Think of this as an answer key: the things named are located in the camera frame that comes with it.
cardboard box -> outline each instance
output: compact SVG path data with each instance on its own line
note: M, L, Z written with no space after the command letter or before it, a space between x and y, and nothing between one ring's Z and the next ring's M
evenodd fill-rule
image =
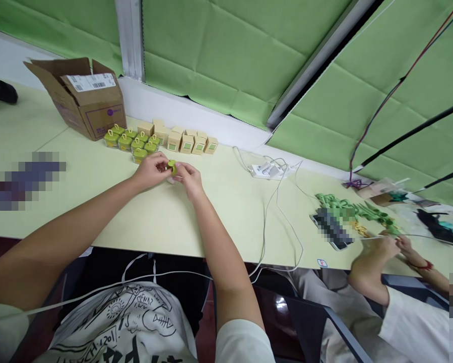
M202 155L206 146L206 139L201 136L195 136L195 145L191 154Z
M174 126L171 131L177 132L178 134L182 135L184 129L181 126Z
M144 131L147 136L151 137L154 134L154 124L141 122L139 126L137 126L137 132L140 134L142 131Z
M171 131L167 138L167 149L171 151L178 152L179 147L181 146L182 134L175 131Z
M164 126L164 121L158 118L153 118L152 123L154 126Z
M205 154L213 155L218 147L218 140L216 138L208 136L205 146Z
M193 136L183 135L180 152L182 152L183 154L190 154L194 145L195 138Z
M167 127L154 125L154 134L159 138L159 145L167 145L167 136L170 132Z
M113 70L88 58L23 62L38 77L65 123L90 140L118 124L127 128L122 92Z

light green tabletop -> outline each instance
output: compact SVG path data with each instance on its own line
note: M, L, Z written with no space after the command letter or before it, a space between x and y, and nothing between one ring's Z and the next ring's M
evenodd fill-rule
M67 163L61 180L51 183L46 192L37 193L37 199L26 203L24 211L0 212L0 236L24 238L46 222L131 176L138 166L130 153L109 149L103 141L90 141L67 128L47 93L23 86L17 86L17 91L20 96L17 105L0 103L0 133L9 135L10 143L17 145L13 150L0 148L0 171L10 170L13 162L26 159L36 150L58 152L61 161ZM130 127L136 128L138 123L139 120L127 118ZM166 157L188 162L201 171L205 191L243 259L257 262L262 251L264 208L278 181L252 178L239 164L233 149L224 145L219 145L214 155L181 154L162 147L160 150ZM332 193L353 203L362 201L332 177L301 169L297 181L311 196ZM144 208L150 200L157 201L156 208ZM322 259L330 268L350 269L352 261L363 251L363 242L357 240L346 250L335 251L309 218L318 203L298 190L293 176L282 182L279 204L305 248L301 267L318 268L317 259ZM373 233L382 230L376 222L361 221ZM397 222L401 227L406 223ZM174 233L166 231L171 225L175 226ZM301 248L275 206L275 199L268 210L266 236L264 263L295 265ZM136 196L112 219L93 245L204 256L194 210L178 183L163 183ZM448 276L453 247L416 238L413 245ZM396 259L388 263L384 272L416 275Z

small green container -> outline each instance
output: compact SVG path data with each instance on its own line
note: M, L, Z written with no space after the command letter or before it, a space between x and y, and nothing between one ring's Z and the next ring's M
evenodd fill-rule
M147 151L148 155L151 155L153 152L155 152L156 148L157 148L157 145L153 144L150 141L146 145L144 145L144 150Z
M137 136L137 132L134 131L132 128L128 128L124 134L127 136L127 137L130 137L131 139L135 139L136 136Z
M149 138L149 141L150 143L153 143L154 145L159 145L159 143L161 142L161 139L159 139L156 134L154 134L153 136L151 136Z
M132 139L130 137L127 137L125 134L122 134L118 140L119 143L119 149L122 151L131 151L131 142Z
M132 153L132 160L134 161L134 163L140 164L146 158L146 156L147 156L146 150L137 148Z
M133 153L136 149L142 149L144 148L144 142L139 140L139 138L135 138L132 142L131 142L131 152Z
M112 130L107 131L104 136L105 146L111 149L117 149L119 147L117 140L119 139L118 134L114 134Z
M120 127L118 124L114 124L114 127L111 128L114 134L118 134L119 136L124 133L124 128Z
M144 131L141 131L137 134L136 138L141 140L145 144L149 139L149 136L147 136Z

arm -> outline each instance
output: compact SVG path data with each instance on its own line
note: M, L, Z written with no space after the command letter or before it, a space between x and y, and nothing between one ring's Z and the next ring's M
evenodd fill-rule
M424 258L417 253L411 246L411 240L406 236L400 235L397 242L401 253L406 257L407 262L410 264L417 273L419 273L433 288L447 294L449 292L449 280L444 277L439 271L432 268L431 270L422 270L417 267L426 267L428 263Z
M234 319L249 320L265 330L245 263L203 190L200 172L186 163L176 165L179 177L174 179L185 186L194 206L206 261L215 282L218 331Z
M388 236L379 237L372 243L373 250L353 262L348 281L358 293L378 304L388 306L389 292L381 282L381 274L386 263L396 256L400 249L396 240Z
M163 153L146 158L136 173L34 231L0 257L0 304L24 311L40 307L51 288L137 193L171 176Z

black cable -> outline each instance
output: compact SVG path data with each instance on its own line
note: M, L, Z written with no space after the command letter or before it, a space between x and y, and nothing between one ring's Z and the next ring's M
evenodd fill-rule
M441 119L451 115L453 113L453 106L450 107L449 109L443 111L442 113L439 113L438 115L436 115L435 117L433 118L430 118L428 121L424 122L423 124L421 124L420 126L412 129L411 131L405 133L404 135L402 135L401 137L397 138L396 140L394 140L393 142L391 142L390 144L388 144L387 146L384 146L382 149L380 149L378 152L376 152L374 155L370 156L369 158L367 158L365 161L363 161L361 163L361 166L362 167L365 167L367 164L369 164L370 162L372 162L374 159L376 159L379 155L385 153L387 150L389 150L390 148L392 148L393 146L396 146L397 144L399 144L400 142L406 140L408 137L410 136L413 136L414 134L420 132L421 130L427 128L428 126L431 126L432 124L434 124L435 122L437 121L440 121Z
M434 181L434 182L428 184L427 186L424 187L423 190L428 189L429 187L432 187L433 185L436 185L436 184L438 184L440 182L444 182L445 180L449 180L451 178L453 178L453 172L448 174L447 176L444 176L444 177L438 179L437 181Z

